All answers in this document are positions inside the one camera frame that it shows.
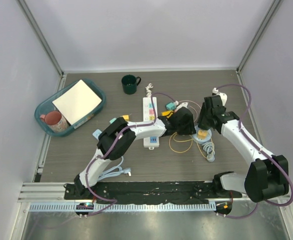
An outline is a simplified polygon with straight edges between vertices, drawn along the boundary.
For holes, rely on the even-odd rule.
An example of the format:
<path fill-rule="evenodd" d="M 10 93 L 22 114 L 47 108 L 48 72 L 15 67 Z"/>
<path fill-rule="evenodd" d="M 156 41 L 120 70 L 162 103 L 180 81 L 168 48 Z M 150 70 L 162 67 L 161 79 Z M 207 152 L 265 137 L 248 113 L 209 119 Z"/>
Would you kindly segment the yellow cube socket adapter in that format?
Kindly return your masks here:
<path fill-rule="evenodd" d="M 163 111 L 163 112 L 161 113 L 161 116 L 162 116 L 162 117 L 169 118 L 173 113 L 174 113 L 173 110 L 167 110 L 167 111 Z"/>

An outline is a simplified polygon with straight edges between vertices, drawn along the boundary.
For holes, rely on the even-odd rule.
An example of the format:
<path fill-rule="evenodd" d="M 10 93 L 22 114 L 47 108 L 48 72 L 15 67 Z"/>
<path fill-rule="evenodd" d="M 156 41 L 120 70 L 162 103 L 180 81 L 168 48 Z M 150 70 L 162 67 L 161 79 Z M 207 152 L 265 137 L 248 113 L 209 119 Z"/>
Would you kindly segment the teal plug adapter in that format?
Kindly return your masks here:
<path fill-rule="evenodd" d="M 174 102 L 169 102 L 165 105 L 165 108 L 168 110 L 168 111 L 174 111 L 176 109 L 176 105 Z"/>

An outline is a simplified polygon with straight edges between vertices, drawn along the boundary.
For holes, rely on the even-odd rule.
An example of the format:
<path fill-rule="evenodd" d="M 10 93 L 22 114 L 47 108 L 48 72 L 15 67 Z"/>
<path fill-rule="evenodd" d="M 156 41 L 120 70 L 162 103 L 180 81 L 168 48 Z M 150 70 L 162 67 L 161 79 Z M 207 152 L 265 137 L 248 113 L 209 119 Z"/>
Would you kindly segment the white power strip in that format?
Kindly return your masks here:
<path fill-rule="evenodd" d="M 155 113 L 158 113 L 157 98 L 156 97 L 144 97 L 142 99 L 142 113 L 143 121 L 153 121 L 155 119 Z M 150 136 L 143 139 L 143 147 L 149 150 L 154 150 L 160 146 L 158 137 Z"/>

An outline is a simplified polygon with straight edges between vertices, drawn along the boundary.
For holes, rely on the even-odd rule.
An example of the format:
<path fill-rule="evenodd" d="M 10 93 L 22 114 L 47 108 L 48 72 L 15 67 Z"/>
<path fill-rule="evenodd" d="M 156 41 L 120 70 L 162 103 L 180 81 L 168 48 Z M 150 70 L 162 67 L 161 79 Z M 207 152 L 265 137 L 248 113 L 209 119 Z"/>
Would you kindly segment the small yellow usb charger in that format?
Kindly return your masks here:
<path fill-rule="evenodd" d="M 123 117 L 123 119 L 124 119 L 125 121 L 129 121 L 129 120 L 130 120 L 129 115 L 123 115 L 122 117 Z"/>

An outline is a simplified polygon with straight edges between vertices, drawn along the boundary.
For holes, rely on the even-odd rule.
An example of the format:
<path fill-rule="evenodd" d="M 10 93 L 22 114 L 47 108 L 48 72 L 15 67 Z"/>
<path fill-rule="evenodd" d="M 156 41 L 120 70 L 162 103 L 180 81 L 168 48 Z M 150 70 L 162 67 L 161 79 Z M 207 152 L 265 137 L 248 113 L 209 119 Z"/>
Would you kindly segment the small teal charger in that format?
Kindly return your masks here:
<path fill-rule="evenodd" d="M 109 123 L 112 124 L 115 120 L 116 120 L 116 118 L 114 117 L 109 121 Z"/>

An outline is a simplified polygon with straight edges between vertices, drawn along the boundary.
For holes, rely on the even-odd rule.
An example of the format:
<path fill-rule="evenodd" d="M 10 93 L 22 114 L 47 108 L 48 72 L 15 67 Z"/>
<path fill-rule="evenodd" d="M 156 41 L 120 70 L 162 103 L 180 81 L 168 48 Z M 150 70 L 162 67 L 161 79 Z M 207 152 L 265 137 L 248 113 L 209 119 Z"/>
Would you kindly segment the light blue power strip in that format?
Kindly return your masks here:
<path fill-rule="evenodd" d="M 95 138 L 95 139 L 99 139 L 99 136 L 100 134 L 102 133 L 102 131 L 100 129 L 96 129 L 93 133 L 92 133 L 92 136 Z"/>

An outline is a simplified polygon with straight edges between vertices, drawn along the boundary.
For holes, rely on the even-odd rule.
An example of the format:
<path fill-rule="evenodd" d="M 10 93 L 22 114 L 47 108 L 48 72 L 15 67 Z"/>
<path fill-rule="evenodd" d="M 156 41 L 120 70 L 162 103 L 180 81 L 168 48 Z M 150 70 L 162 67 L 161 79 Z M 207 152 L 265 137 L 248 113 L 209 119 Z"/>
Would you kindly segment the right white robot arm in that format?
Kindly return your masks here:
<path fill-rule="evenodd" d="M 239 117 L 227 111 L 220 95 L 204 98 L 197 123 L 200 129 L 216 130 L 226 138 L 248 164 L 246 175 L 233 171 L 216 174 L 212 185 L 215 196 L 222 198 L 230 191 L 236 191 L 258 203 L 288 194 L 288 160 L 265 149 L 244 126 L 239 125 Z"/>

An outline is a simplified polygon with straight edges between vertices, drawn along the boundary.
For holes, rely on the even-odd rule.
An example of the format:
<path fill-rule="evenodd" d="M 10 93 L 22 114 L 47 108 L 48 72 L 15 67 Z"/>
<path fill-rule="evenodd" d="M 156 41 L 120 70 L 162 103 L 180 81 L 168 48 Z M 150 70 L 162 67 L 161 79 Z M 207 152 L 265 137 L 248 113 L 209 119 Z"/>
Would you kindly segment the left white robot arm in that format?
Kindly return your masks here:
<path fill-rule="evenodd" d="M 193 135 L 194 118 L 191 111 L 183 106 L 170 117 L 159 116 L 154 120 L 141 122 L 117 118 L 98 137 L 96 151 L 86 168 L 74 178 L 75 193 L 83 200 L 89 199 L 93 186 L 111 161 L 120 159 L 132 143 L 149 137 L 166 137 L 174 133 Z"/>

